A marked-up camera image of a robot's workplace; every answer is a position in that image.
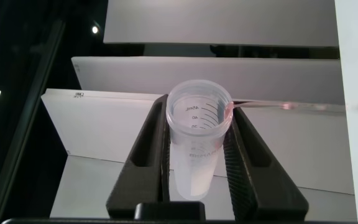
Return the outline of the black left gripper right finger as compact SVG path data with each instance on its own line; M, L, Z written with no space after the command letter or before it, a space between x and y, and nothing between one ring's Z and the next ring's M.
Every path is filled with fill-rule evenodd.
M240 108L223 146L235 220L305 220L308 201Z

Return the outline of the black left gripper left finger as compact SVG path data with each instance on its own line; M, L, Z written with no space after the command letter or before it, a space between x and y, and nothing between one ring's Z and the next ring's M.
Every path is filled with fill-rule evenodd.
M111 218L133 218L140 203L170 201L167 98L154 101L106 201Z

